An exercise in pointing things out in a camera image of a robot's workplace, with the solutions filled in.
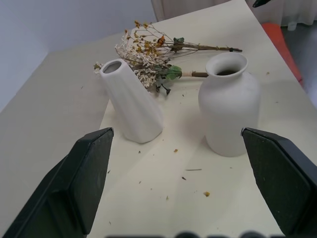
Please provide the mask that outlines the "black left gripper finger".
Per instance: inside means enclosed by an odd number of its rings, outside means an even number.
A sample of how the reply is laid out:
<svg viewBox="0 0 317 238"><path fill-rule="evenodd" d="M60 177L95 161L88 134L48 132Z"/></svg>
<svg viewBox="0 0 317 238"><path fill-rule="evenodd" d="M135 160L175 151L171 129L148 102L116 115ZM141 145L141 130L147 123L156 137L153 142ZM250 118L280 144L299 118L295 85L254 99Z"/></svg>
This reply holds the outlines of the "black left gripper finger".
<svg viewBox="0 0 317 238"><path fill-rule="evenodd" d="M92 229L107 176L113 128L78 139L42 179L5 238L85 238Z"/></svg>
<svg viewBox="0 0 317 238"><path fill-rule="evenodd" d="M241 131L258 189L285 236L317 236L317 167L289 139Z"/></svg>

